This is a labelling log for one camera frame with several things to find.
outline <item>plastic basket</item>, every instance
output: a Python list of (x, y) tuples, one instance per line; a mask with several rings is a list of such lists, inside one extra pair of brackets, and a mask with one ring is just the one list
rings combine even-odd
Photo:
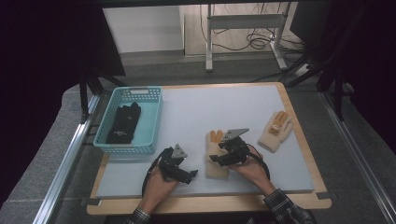
[[(106, 138), (113, 125), (117, 108), (131, 105), (133, 102), (137, 102), (142, 110), (131, 144), (106, 144)], [(108, 154), (153, 154), (156, 149), (162, 107), (161, 87), (116, 88), (111, 95), (93, 145)]]

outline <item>beige glove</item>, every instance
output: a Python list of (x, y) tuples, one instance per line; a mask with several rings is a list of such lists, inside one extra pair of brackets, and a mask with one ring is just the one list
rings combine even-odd
[(286, 112), (275, 112), (265, 125), (264, 132), (259, 139), (259, 145), (272, 152), (276, 152), (293, 128), (291, 120), (292, 116)]
[(205, 174), (207, 177), (213, 178), (226, 178), (228, 176), (228, 166), (221, 167), (218, 163), (210, 160), (210, 155), (222, 156), (227, 154), (227, 150), (221, 149), (218, 145), (221, 142), (223, 132), (218, 130), (217, 132), (211, 131), (206, 135), (206, 170)]

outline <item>work glove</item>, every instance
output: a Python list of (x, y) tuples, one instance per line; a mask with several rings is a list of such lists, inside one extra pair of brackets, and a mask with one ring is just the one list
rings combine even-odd
[(211, 131), (206, 135), (205, 174), (207, 177), (226, 178), (228, 176), (228, 166), (221, 167), (217, 162), (213, 162), (209, 158), (211, 155), (222, 156), (228, 153), (227, 150), (219, 147), (222, 136), (223, 132), (221, 130), (217, 132)]
[(286, 112), (275, 112), (265, 125), (262, 136), (259, 138), (259, 145), (276, 152), (293, 128), (291, 120), (292, 116)]
[(139, 121), (141, 107), (137, 103), (118, 107), (113, 126), (107, 135), (107, 144), (131, 144)]

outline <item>person's right hand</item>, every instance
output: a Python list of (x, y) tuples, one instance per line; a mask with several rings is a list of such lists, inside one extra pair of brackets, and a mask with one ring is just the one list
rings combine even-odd
[[(249, 149), (251, 153), (262, 158), (262, 154), (258, 153), (254, 148), (249, 147)], [(233, 164), (228, 167), (238, 172), (247, 181), (253, 183), (264, 196), (268, 196), (276, 190), (262, 166), (251, 157), (248, 157), (242, 164)]]

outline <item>table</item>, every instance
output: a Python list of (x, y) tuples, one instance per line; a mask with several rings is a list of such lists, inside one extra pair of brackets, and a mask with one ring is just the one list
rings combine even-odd
[[(165, 89), (176, 88), (220, 88), (238, 86), (258, 86), (275, 85), (279, 96), (282, 99), (286, 112), (295, 117), (293, 130), (296, 134), (299, 146), (302, 150), (308, 170), (312, 176), (315, 189), (311, 193), (296, 193), (288, 196), (299, 206), (306, 209), (325, 209), (332, 205), (330, 198), (326, 197), (327, 189), (323, 183), (316, 162), (306, 142), (300, 123), (291, 105), (289, 96), (281, 83), (254, 83), (254, 84), (211, 84), (211, 85), (188, 85), (188, 86), (168, 86)], [(102, 159), (93, 189), (91, 198), (96, 198), (96, 191), (100, 180), (106, 169), (108, 155)], [(172, 197), (164, 201), (155, 211), (157, 214), (174, 213), (199, 213), (199, 212), (234, 212), (234, 211), (261, 211), (267, 210), (264, 206), (261, 195), (239, 195), (239, 196), (210, 196), (210, 197)], [(99, 206), (88, 205), (87, 212), (90, 215), (123, 215), (132, 214), (140, 199), (102, 199)]]

